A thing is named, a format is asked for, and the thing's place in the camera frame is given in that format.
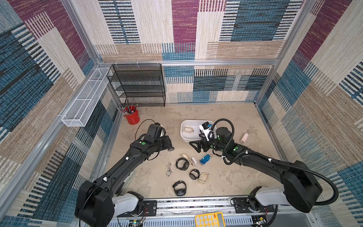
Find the silver metal link watch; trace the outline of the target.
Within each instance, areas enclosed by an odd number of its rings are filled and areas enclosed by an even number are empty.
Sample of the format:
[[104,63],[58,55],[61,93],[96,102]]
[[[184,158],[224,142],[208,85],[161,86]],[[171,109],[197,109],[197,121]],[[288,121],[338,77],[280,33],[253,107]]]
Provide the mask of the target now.
[[166,172],[167,176],[170,176],[172,174],[171,166],[172,166],[172,163],[169,162],[167,165],[167,172]]

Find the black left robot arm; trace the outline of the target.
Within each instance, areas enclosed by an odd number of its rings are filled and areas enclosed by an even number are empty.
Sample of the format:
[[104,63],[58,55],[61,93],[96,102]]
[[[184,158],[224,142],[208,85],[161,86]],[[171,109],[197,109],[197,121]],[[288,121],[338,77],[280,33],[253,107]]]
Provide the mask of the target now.
[[91,227],[106,227],[111,220],[128,212],[142,211],[143,197],[135,192],[121,194],[132,171],[155,152],[174,150],[161,124],[151,124],[147,133],[131,143],[126,154],[105,174],[79,188],[75,217]]

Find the translucent blue watch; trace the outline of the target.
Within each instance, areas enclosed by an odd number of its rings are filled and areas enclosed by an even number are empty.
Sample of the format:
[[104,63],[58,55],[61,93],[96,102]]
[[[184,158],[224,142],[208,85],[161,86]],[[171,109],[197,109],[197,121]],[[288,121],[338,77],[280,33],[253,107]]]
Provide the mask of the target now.
[[211,159],[211,156],[209,154],[207,154],[199,162],[200,162],[201,165],[205,165],[207,162],[210,161],[210,159]]

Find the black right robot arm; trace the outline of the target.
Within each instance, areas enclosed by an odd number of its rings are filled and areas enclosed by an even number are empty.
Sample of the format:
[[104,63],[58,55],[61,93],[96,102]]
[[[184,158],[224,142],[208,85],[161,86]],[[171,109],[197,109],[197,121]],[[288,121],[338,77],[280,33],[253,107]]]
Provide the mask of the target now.
[[209,149],[221,151],[221,157],[227,162],[253,168],[282,184],[280,188],[254,188],[246,200],[251,211],[260,211],[269,205],[291,205],[298,211],[308,213],[322,193],[322,187],[303,162],[275,160],[235,143],[233,134],[226,127],[218,128],[208,138],[201,136],[200,140],[189,144],[198,153]]

